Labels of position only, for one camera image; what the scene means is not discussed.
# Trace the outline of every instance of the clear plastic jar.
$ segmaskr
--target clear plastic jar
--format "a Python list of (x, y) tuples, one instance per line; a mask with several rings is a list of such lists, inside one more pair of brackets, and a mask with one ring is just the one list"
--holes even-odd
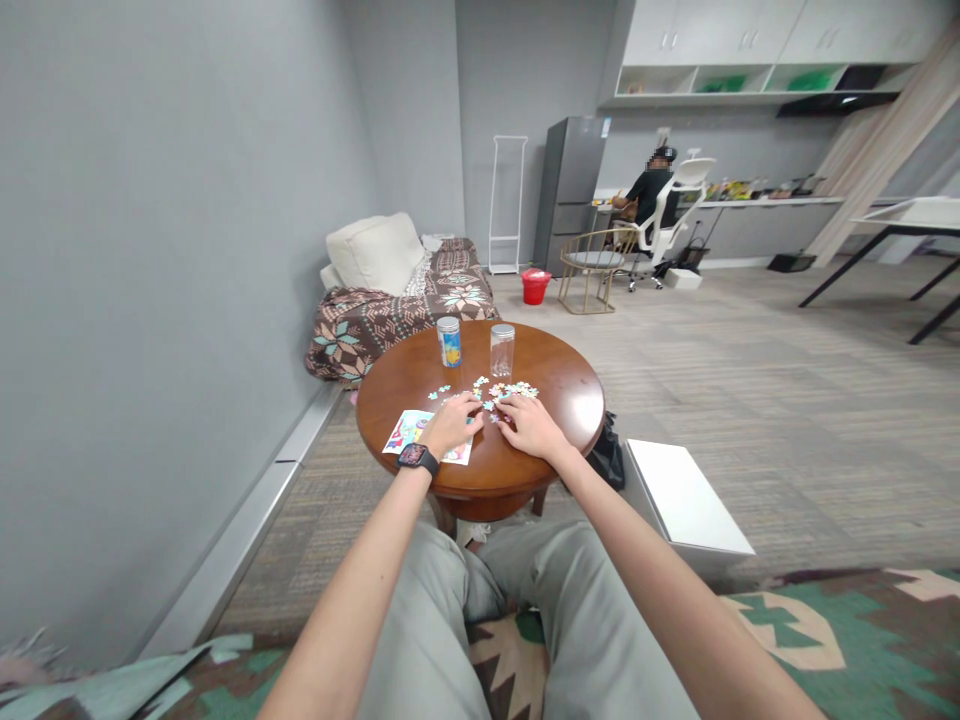
[(513, 325), (494, 325), (490, 329), (490, 374), (510, 377), (513, 374), (513, 346), (517, 330)]

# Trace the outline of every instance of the cap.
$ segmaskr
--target cap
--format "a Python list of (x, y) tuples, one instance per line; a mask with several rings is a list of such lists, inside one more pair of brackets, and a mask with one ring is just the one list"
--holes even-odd
[(677, 149), (672, 148), (669, 145), (661, 145), (653, 151), (653, 157), (660, 157), (667, 162), (673, 162), (677, 159)]
[(517, 329), (513, 325), (494, 325), (490, 328), (490, 334), (499, 338), (508, 338), (516, 335)]

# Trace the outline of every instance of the black shirt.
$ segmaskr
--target black shirt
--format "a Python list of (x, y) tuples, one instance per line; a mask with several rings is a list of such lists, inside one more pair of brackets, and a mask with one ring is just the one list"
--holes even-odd
[[(666, 168), (656, 170), (646, 170), (630, 188), (627, 193), (627, 200), (637, 203), (637, 225), (642, 225), (647, 218), (653, 215), (657, 210), (657, 195), (663, 190), (663, 186), (670, 182), (673, 173)], [(663, 217), (660, 219), (660, 227), (673, 227), (677, 224), (677, 203), (680, 201), (680, 193), (672, 192), (667, 196), (667, 206), (663, 209)]]

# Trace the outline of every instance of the beige curtain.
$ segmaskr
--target beige curtain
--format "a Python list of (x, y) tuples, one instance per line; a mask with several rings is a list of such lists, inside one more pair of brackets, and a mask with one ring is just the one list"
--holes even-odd
[(817, 256), (814, 267), (830, 262), (855, 227), (850, 219), (862, 217), (869, 210), (890, 178), (958, 97), (960, 19), (951, 23), (893, 105), (844, 126), (846, 133), (841, 133), (843, 143), (836, 146), (836, 156), (831, 149), (824, 161), (824, 165), (831, 163), (834, 173), (825, 170), (821, 174), (831, 181), (823, 192), (845, 195), (846, 200), (807, 250)]

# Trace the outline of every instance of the red bucket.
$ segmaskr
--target red bucket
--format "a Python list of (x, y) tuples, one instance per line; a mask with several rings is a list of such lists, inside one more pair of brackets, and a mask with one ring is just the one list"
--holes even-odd
[(547, 286), (550, 284), (550, 278), (553, 277), (548, 272), (530, 268), (523, 275), (523, 301), (527, 305), (540, 305), (543, 302), (544, 295), (547, 294)]

